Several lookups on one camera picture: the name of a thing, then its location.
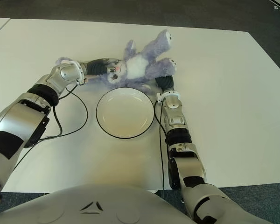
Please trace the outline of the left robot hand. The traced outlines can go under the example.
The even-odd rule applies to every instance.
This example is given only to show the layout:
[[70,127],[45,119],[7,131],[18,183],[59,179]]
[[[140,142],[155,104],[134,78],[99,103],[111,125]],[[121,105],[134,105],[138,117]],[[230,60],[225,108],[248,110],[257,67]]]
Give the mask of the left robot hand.
[[117,71],[119,59],[101,58],[87,62],[81,62],[81,68],[84,72],[84,78],[90,79],[101,75],[113,74]]

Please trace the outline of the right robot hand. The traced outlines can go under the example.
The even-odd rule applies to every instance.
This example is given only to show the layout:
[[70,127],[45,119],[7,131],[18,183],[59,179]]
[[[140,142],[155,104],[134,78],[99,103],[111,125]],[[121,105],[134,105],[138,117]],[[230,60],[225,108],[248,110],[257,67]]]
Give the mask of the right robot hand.
[[158,77],[155,79],[155,81],[162,92],[174,90],[173,76]]

